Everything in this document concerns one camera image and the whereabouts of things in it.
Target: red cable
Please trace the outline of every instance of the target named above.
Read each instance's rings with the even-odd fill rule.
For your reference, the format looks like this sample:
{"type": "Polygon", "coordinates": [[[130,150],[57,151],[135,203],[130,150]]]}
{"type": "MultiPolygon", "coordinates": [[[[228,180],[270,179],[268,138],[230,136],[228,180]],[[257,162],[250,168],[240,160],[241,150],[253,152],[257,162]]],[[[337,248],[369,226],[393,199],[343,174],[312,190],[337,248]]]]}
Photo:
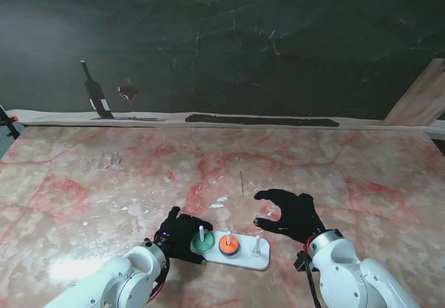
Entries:
{"type": "Polygon", "coordinates": [[[309,236],[309,238],[307,239],[306,246],[305,246],[305,252],[306,252],[306,253],[308,253],[307,251],[308,251],[308,249],[309,249],[309,244],[310,244],[311,241],[314,239],[314,237],[315,237],[315,235],[311,235],[311,236],[309,236]]]}
{"type": "Polygon", "coordinates": [[[161,289],[164,287],[164,285],[165,285],[165,280],[161,284],[161,287],[159,287],[158,291],[150,299],[148,299],[146,304],[148,304],[148,302],[153,301],[155,299],[155,297],[158,296],[158,294],[161,292],[161,289]]]}

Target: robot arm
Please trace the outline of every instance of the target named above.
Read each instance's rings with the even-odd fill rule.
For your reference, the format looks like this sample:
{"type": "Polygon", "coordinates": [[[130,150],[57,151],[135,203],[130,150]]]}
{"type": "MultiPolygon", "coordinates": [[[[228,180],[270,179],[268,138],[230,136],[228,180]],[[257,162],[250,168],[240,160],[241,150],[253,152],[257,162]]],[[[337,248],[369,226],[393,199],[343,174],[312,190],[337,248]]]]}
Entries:
{"type": "Polygon", "coordinates": [[[317,308],[321,305],[312,280],[313,267],[320,270],[321,295],[329,308],[419,308],[383,265],[372,259],[360,261],[349,240],[338,230],[326,230],[311,195],[270,189],[259,191],[254,199],[270,200],[281,210],[278,221],[257,218],[256,226],[305,244],[294,265],[306,271],[317,308]]]}
{"type": "Polygon", "coordinates": [[[167,272],[164,253],[145,241],[124,257],[106,262],[94,275],[79,280],[45,308],[103,308],[106,303],[116,308],[141,308],[155,295],[153,284],[160,285],[167,272]]]}
{"type": "Polygon", "coordinates": [[[200,226],[211,231],[210,222],[172,207],[154,235],[123,257],[111,259],[94,275],[79,280],[44,308],[142,308],[161,290],[170,267],[169,257],[201,264],[203,256],[190,250],[200,226]]]}
{"type": "Polygon", "coordinates": [[[319,234],[306,248],[329,308],[420,308],[382,264],[360,261],[338,230],[319,234]]]}

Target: cable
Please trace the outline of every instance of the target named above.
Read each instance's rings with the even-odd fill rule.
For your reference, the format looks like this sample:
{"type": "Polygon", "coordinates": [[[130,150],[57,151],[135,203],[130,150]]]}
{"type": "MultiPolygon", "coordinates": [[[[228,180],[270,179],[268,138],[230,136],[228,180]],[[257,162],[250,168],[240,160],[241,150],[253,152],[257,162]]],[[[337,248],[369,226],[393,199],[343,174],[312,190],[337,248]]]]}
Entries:
{"type": "Polygon", "coordinates": [[[161,285],[160,285],[159,289],[156,291],[156,293],[150,299],[148,299],[146,304],[150,303],[151,301],[153,301],[156,298],[156,296],[158,296],[158,294],[161,292],[164,285],[165,285],[165,280],[161,283],[161,285]]]}
{"type": "Polygon", "coordinates": [[[320,301],[318,301],[317,293],[315,292],[314,279],[312,278],[311,267],[309,266],[309,255],[303,252],[303,259],[305,260],[307,281],[309,282],[309,288],[311,289],[312,299],[316,308],[321,308],[320,301]]]}
{"type": "Polygon", "coordinates": [[[153,288],[152,294],[150,295],[150,299],[148,299],[147,303],[150,302],[150,301],[153,301],[155,299],[155,297],[161,292],[161,289],[164,287],[164,284],[165,284],[165,281],[166,281],[167,274],[168,274],[169,270],[170,270],[170,260],[167,257],[165,259],[165,266],[161,270],[161,274],[156,279],[158,284],[153,288]]]}

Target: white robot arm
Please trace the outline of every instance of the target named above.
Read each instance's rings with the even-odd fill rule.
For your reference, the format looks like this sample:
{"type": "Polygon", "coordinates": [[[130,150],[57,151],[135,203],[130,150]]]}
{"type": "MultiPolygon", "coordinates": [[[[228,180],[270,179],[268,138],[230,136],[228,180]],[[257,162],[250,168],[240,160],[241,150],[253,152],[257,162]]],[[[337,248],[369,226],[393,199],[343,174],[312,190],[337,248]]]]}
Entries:
{"type": "Polygon", "coordinates": [[[142,308],[156,295],[168,272],[168,259],[151,241],[116,257],[79,280],[44,308],[142,308]]]}
{"type": "Polygon", "coordinates": [[[338,230],[318,235],[305,248],[320,270],[321,295],[329,308],[420,308],[382,264],[360,261],[338,230]]]}

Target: orange ring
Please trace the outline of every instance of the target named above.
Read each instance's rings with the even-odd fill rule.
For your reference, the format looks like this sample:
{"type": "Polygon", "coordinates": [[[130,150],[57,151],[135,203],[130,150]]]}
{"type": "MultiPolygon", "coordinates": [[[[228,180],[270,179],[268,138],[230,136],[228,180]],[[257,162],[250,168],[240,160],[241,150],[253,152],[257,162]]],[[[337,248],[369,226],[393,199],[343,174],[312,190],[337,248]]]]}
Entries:
{"type": "Polygon", "coordinates": [[[238,251],[239,242],[236,237],[232,235],[232,244],[228,245],[227,235],[224,235],[222,238],[220,238],[219,248],[223,254],[230,256],[232,254],[236,254],[236,252],[238,251]]]}

